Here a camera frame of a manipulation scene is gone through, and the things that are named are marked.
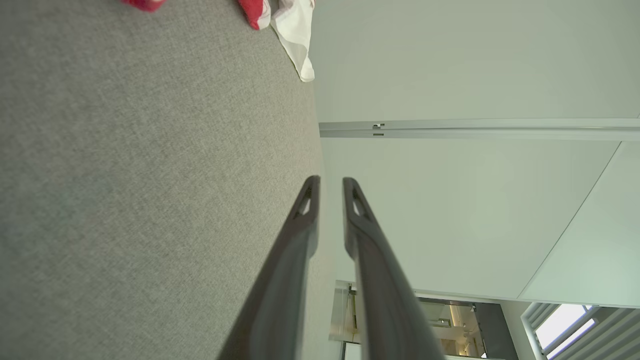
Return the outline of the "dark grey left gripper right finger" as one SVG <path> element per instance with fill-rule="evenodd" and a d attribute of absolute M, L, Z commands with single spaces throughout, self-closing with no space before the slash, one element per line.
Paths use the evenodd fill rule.
<path fill-rule="evenodd" d="M 443 360 L 428 324 L 359 183 L 342 180 L 344 246 L 355 264 L 364 360 Z"/>

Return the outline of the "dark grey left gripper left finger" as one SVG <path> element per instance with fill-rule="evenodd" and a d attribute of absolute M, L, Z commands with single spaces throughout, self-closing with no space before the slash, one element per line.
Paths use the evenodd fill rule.
<path fill-rule="evenodd" d="M 320 176 L 307 177 L 233 324 L 220 360 L 299 360 L 307 271 L 318 247 Z"/>

